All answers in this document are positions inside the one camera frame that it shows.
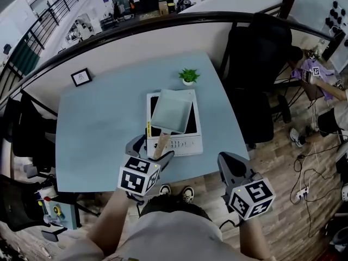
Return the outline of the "purple cloth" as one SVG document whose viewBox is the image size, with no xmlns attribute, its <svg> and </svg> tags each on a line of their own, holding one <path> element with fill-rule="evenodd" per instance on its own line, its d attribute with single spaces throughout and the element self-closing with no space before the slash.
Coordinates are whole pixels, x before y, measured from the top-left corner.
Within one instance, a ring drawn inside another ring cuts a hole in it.
<svg viewBox="0 0 348 261">
<path fill-rule="evenodd" d="M 319 69 L 320 69 L 320 76 L 317 76 L 317 78 L 320 78 L 325 83 L 328 83 L 331 85 L 336 83 L 337 78 L 335 76 L 335 70 L 328 70 L 316 59 L 304 60 L 303 63 L 301 64 L 300 68 L 295 68 L 291 72 L 291 76 L 293 78 L 300 80 L 300 84 L 303 87 L 303 89 L 304 89 L 304 91 L 305 91 L 305 93 L 310 101 L 314 101 L 314 100 L 321 98 L 321 97 L 324 97 L 326 101 L 331 100 L 331 99 L 333 99 L 333 96 L 330 93 L 328 93 L 327 91 L 324 91 L 323 89 L 320 89 L 319 87 L 315 87 L 314 85 L 307 84 L 300 79 L 301 69 L 310 70 L 316 66 L 319 67 Z"/>
</svg>

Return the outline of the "light blue table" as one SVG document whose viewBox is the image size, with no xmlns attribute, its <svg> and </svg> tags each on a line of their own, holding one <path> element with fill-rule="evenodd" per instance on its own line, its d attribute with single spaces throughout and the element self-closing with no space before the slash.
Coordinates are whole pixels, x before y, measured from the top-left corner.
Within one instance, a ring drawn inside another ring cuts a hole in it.
<svg viewBox="0 0 348 261">
<path fill-rule="evenodd" d="M 174 157 L 160 182 L 215 172 L 222 151 L 247 158 L 233 109 L 209 57 L 199 51 L 183 53 L 113 70 L 61 95 L 55 143 L 59 191 L 114 190 L 126 144 L 145 131 L 147 94 L 182 89 L 178 78 L 182 69 L 199 74 L 194 89 L 203 153 Z"/>
</svg>

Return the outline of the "black high-back office chair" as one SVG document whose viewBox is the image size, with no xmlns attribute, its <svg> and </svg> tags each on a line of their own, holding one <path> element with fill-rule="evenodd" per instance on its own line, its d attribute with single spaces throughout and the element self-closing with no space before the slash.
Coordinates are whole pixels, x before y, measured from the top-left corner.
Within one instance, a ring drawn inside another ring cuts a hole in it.
<svg viewBox="0 0 348 261">
<path fill-rule="evenodd" d="M 264 13 L 254 14 L 249 26 L 233 26 L 229 32 L 220 66 L 227 75 L 221 81 L 249 148 L 273 139 L 274 114 L 284 123 L 291 121 L 285 96 L 278 95 L 278 105 L 271 107 L 266 94 L 285 64 L 297 64 L 303 57 L 292 39 L 282 20 Z"/>
</svg>

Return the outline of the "brown wooden post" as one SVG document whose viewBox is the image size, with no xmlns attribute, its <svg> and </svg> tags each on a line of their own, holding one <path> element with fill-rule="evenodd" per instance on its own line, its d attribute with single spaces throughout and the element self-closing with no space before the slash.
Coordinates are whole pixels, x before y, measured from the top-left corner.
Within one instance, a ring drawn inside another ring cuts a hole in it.
<svg viewBox="0 0 348 261">
<path fill-rule="evenodd" d="M 286 20 L 290 14 L 294 2 L 295 0 L 283 0 L 283 5 L 279 9 L 278 17 Z"/>
</svg>

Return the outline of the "person's right shoe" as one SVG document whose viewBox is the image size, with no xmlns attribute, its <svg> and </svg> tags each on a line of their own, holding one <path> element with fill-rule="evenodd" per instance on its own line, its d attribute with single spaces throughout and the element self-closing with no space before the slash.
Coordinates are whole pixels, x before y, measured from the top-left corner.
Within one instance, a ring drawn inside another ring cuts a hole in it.
<svg viewBox="0 0 348 261">
<path fill-rule="evenodd" d="M 182 200 L 188 204 L 192 203 L 194 195 L 194 189 L 190 186 L 185 187 L 181 192 Z"/>
</svg>

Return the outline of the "person's right forearm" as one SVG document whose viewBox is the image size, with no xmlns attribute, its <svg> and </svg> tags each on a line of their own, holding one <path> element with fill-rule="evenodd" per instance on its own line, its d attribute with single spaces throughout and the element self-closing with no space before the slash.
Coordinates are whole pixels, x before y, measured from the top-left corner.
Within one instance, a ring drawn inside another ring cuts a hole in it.
<svg viewBox="0 0 348 261">
<path fill-rule="evenodd" d="M 246 220 L 239 226 L 239 236 L 242 254 L 257 260 L 271 259 L 272 254 L 257 217 Z"/>
</svg>

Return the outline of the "group of black wall caps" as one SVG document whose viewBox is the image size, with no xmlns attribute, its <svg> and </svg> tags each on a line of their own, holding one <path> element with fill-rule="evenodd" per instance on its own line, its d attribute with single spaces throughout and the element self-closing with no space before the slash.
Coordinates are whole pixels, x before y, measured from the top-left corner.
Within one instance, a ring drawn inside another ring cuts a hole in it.
<svg viewBox="0 0 348 261">
<path fill-rule="evenodd" d="M 348 0 L 314 0 L 314 4 L 321 29 L 330 36 L 342 37 L 342 44 L 348 49 Z"/>
</svg>

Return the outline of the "light green square pan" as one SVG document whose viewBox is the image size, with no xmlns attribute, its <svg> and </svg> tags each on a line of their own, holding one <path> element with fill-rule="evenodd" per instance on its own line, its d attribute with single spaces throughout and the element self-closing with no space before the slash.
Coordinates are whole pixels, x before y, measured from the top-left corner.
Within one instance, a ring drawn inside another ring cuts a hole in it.
<svg viewBox="0 0 348 261">
<path fill-rule="evenodd" d="M 154 159 L 161 157 L 171 133 L 185 133 L 193 100 L 189 90 L 161 90 L 151 117 L 151 126 L 161 130 Z"/>
</svg>

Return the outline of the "small green potted plant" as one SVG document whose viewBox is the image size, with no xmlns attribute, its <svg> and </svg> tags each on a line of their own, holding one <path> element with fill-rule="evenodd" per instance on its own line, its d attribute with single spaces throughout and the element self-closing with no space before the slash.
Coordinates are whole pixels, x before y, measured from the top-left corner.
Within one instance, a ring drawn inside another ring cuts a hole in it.
<svg viewBox="0 0 348 261">
<path fill-rule="evenodd" d="M 193 69 L 183 69 L 178 74 L 179 74 L 179 78 L 182 80 L 185 86 L 193 85 L 194 83 L 197 82 L 197 79 L 200 76 L 197 73 L 197 70 L 193 70 Z"/>
</svg>

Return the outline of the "black stair railing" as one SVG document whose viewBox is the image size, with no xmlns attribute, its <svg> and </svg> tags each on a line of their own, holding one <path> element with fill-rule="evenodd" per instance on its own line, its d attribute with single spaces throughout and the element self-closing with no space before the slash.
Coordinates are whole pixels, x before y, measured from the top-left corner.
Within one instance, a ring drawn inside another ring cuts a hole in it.
<svg viewBox="0 0 348 261">
<path fill-rule="evenodd" d="M 0 67 L 0 100 L 8 95 L 16 83 L 35 70 L 51 35 L 78 2 L 57 0 L 29 27 L 9 59 Z"/>
</svg>

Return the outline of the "brown wooden desk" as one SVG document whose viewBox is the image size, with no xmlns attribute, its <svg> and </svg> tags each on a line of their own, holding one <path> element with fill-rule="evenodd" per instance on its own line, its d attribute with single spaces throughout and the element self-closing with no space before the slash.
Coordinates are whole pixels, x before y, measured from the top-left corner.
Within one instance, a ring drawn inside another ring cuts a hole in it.
<svg viewBox="0 0 348 261">
<path fill-rule="evenodd" d="M 321 97 L 330 100 L 328 93 L 319 87 L 305 83 L 301 77 L 304 70 L 313 72 L 313 68 L 319 72 L 318 77 L 328 84 L 334 85 L 338 79 L 338 74 L 330 62 L 324 62 L 316 57 L 303 56 L 296 64 L 285 64 L 281 73 L 275 80 L 275 84 L 281 88 L 300 87 L 299 91 L 304 91 L 310 101 L 315 101 Z"/>
</svg>

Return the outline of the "person's black shorts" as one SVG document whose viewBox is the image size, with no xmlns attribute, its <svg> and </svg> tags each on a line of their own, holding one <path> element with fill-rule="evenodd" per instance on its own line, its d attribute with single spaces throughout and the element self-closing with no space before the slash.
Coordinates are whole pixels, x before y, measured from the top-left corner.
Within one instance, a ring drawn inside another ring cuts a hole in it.
<svg viewBox="0 0 348 261">
<path fill-rule="evenodd" d="M 183 199 L 174 195 L 159 195 L 153 197 L 143 207 L 140 217 L 152 212 L 172 213 L 178 211 L 192 213 L 211 221 L 210 217 L 201 207 L 192 203 L 186 203 Z"/>
</svg>

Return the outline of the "white induction cooker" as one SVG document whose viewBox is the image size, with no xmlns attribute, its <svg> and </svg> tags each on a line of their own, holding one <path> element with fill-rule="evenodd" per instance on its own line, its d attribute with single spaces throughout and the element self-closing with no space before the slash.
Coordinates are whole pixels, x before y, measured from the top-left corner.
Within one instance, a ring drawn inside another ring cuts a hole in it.
<svg viewBox="0 0 348 261">
<path fill-rule="evenodd" d="M 163 152 L 166 153 L 168 151 L 173 150 L 175 152 L 176 157 L 201 154 L 203 153 L 203 143 L 195 90 L 181 90 L 179 93 L 181 95 L 192 97 L 192 106 L 190 110 L 187 128 L 183 134 L 172 133 Z M 149 157 L 152 157 L 154 155 L 157 142 L 160 136 L 160 129 L 156 129 L 151 126 L 151 118 L 153 116 L 153 112 L 156 107 L 159 95 L 160 93 L 158 92 L 147 94 L 146 146 L 147 155 Z"/>
</svg>

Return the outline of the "frosted glass partition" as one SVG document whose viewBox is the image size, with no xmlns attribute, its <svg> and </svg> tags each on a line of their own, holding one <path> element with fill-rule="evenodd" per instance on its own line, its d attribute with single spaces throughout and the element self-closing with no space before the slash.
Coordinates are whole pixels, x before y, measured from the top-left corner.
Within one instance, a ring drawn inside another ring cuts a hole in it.
<svg viewBox="0 0 348 261">
<path fill-rule="evenodd" d="M 338 72 L 348 67 L 348 0 L 295 0 L 290 16 L 326 35 L 342 37 L 330 61 Z"/>
</svg>

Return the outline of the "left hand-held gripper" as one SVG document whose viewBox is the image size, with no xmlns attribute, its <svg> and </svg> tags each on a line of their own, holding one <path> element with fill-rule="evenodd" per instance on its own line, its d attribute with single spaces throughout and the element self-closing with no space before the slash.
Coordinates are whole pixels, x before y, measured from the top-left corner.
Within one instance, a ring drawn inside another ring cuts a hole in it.
<svg viewBox="0 0 348 261">
<path fill-rule="evenodd" d="M 127 145 L 125 156 L 120 165 L 117 188 L 130 195 L 145 196 L 156 184 L 159 174 L 175 156 L 169 151 L 156 160 L 140 157 L 140 149 L 145 142 L 145 135 L 138 135 Z"/>
</svg>

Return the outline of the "person's left forearm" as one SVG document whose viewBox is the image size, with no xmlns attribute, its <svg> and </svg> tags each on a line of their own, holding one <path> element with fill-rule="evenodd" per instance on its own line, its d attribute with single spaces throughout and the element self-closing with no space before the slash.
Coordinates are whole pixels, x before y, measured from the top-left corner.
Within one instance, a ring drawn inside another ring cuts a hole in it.
<svg viewBox="0 0 348 261">
<path fill-rule="evenodd" d="M 122 189 L 116 189 L 87 233 L 88 239 L 109 256 L 119 245 L 131 200 Z"/>
</svg>

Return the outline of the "person's beige shirt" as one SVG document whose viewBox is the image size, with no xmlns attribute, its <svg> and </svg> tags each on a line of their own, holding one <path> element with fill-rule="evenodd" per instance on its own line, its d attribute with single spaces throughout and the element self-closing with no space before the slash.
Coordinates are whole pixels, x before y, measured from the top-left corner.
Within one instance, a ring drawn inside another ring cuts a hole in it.
<svg viewBox="0 0 348 261">
<path fill-rule="evenodd" d="M 142 216 L 128 239 L 111 255 L 89 239 L 76 241 L 59 261 L 256 261 L 222 241 L 208 219 L 177 211 Z"/>
</svg>

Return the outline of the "bottle with yellow cap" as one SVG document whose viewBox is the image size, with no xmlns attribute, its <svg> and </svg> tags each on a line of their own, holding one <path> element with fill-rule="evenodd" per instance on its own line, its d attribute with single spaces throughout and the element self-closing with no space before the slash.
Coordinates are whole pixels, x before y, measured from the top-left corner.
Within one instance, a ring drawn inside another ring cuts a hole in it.
<svg viewBox="0 0 348 261">
<path fill-rule="evenodd" d="M 50 224 L 50 215 L 48 214 L 47 208 L 45 206 L 45 203 L 42 200 L 38 200 L 39 206 L 42 208 L 43 211 L 43 220 L 45 223 Z"/>
</svg>

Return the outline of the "black mesh office chair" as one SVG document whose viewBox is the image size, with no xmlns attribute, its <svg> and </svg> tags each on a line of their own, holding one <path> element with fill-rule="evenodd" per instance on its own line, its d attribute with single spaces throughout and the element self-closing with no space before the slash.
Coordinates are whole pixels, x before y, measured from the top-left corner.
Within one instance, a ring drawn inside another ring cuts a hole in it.
<svg viewBox="0 0 348 261">
<path fill-rule="evenodd" d="M 57 181 L 50 174 L 39 173 L 45 180 L 42 183 L 20 182 L 0 174 L 0 221 L 7 224 L 13 232 L 34 226 L 57 226 L 56 222 L 45 222 L 42 206 L 39 205 L 38 191 L 53 187 Z"/>
</svg>

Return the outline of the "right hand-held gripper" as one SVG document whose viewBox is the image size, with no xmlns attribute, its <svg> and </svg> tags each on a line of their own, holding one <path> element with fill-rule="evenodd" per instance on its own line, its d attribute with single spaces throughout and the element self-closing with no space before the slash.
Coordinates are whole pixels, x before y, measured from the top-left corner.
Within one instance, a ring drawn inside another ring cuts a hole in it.
<svg viewBox="0 0 348 261">
<path fill-rule="evenodd" d="M 217 164 L 222 181 L 229 186 L 233 178 L 251 178 L 255 172 L 249 161 L 237 154 L 220 152 Z M 276 197 L 268 178 L 261 178 L 239 187 L 226 190 L 223 200 L 229 210 L 235 211 L 244 221 L 267 212 Z"/>
</svg>

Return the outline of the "small blue side table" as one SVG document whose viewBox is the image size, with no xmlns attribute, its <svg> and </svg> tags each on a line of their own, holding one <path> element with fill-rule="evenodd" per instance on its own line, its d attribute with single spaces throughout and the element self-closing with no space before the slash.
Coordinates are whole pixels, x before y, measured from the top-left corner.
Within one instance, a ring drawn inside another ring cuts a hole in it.
<svg viewBox="0 0 348 261">
<path fill-rule="evenodd" d="M 82 225 L 80 223 L 80 215 L 77 207 L 78 194 L 73 192 L 59 192 L 58 197 L 54 200 L 61 207 L 64 216 L 63 226 L 67 229 L 76 230 Z"/>
</svg>

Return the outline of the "black picture frame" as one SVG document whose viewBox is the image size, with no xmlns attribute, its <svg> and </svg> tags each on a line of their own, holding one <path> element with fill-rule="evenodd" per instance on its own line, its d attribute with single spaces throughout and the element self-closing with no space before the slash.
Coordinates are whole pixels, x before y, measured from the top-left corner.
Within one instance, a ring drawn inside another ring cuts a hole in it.
<svg viewBox="0 0 348 261">
<path fill-rule="evenodd" d="M 71 74 L 71 79 L 76 87 L 92 81 L 89 70 L 87 68 Z"/>
</svg>

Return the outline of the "white cup with red heart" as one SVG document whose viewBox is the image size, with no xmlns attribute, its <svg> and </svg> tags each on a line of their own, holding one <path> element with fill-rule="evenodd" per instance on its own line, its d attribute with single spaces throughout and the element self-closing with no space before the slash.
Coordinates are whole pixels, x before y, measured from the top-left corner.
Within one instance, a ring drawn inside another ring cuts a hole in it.
<svg viewBox="0 0 348 261">
<path fill-rule="evenodd" d="M 55 189 L 55 186 L 49 186 L 49 187 L 44 187 L 41 188 L 36 192 L 37 196 L 36 199 L 39 200 L 44 200 L 45 198 L 49 198 L 50 200 L 57 197 L 57 191 Z"/>
</svg>

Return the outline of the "black curved handrail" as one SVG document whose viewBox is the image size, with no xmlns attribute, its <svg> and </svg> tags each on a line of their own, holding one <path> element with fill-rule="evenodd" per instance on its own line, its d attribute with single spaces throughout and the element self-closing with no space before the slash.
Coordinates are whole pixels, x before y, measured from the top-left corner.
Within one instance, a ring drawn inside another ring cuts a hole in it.
<svg viewBox="0 0 348 261">
<path fill-rule="evenodd" d="M 94 48 L 106 45 L 110 42 L 127 38 L 136 34 L 175 26 L 186 26 L 199 23 L 250 23 L 253 19 L 253 16 L 254 13 L 233 11 L 183 13 L 142 20 L 138 23 L 129 24 L 127 26 L 122 26 L 99 33 L 96 36 L 82 41 L 81 43 L 78 43 L 55 55 L 54 57 L 43 63 L 38 69 L 34 70 L 24 79 L 19 81 L 18 84 L 14 88 L 12 88 L 2 100 L 0 100 L 0 110 L 5 107 L 8 98 L 34 76 L 42 76 L 43 74 L 63 64 L 64 62 Z"/>
</svg>

